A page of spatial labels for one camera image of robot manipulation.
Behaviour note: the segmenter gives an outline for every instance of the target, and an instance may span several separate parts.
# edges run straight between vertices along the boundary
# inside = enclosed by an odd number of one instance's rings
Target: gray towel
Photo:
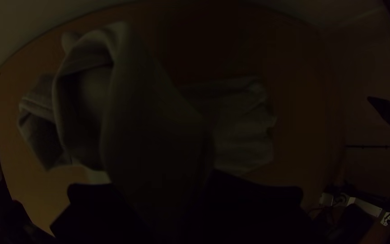
[[[267,133],[276,117],[257,77],[211,81],[179,90],[208,122],[213,133],[214,167],[241,176],[273,159]]]
[[[177,232],[214,160],[236,175],[271,160],[266,129],[275,117],[256,78],[177,89],[125,23],[65,50],[54,78],[22,98],[22,136],[46,169],[105,170],[159,236]]]

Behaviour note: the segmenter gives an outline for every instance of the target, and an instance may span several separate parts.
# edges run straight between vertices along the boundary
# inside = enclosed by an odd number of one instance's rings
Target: wall
[[[390,100],[389,13],[380,8],[323,37],[341,89],[346,143],[390,145],[390,126],[367,102]],[[345,162],[348,181],[390,196],[390,149],[347,149]]]
[[[341,25],[383,6],[381,0],[252,0],[320,29]]]
[[[0,0],[0,65],[20,47],[52,27],[94,10],[128,1]]]

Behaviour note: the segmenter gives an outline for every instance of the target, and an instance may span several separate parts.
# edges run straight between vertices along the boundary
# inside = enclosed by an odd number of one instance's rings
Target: desk
[[[318,202],[331,178],[326,175],[335,169],[328,152],[335,147],[327,132],[340,134],[326,124],[326,106],[335,99],[326,96],[330,75],[318,33],[300,21],[239,1],[172,2],[144,1],[88,14],[45,33],[0,68],[2,169],[12,198],[24,204],[38,227],[49,232],[68,204],[67,186],[87,177],[83,169],[43,170],[16,127],[18,103],[39,75],[58,68],[63,32],[85,33],[118,20],[133,25],[177,85],[247,74],[262,77],[279,118],[275,160],[248,178],[298,185],[305,192],[304,206]]]

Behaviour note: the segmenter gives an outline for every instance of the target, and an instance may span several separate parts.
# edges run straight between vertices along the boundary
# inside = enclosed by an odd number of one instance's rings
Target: white wall
[[[23,45],[52,27],[94,10],[128,1],[0,0],[0,65]]]

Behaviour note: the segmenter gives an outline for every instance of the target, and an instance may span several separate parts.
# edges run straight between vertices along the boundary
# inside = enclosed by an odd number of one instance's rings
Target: wooden table
[[[327,106],[335,106],[335,99],[326,96],[330,74],[318,33],[247,3],[182,2],[143,1],[88,14],[43,34],[1,66],[1,164],[11,196],[24,204],[38,227],[50,231],[51,222],[69,203],[67,186],[87,177],[80,168],[43,170],[16,127],[18,103],[39,75],[57,70],[64,55],[63,32],[85,33],[119,20],[133,25],[176,84],[247,74],[262,77],[279,117],[275,160],[248,178],[298,185],[305,192],[303,206],[317,201],[329,181],[326,174],[336,168],[330,151],[339,147],[327,137],[332,131]]]

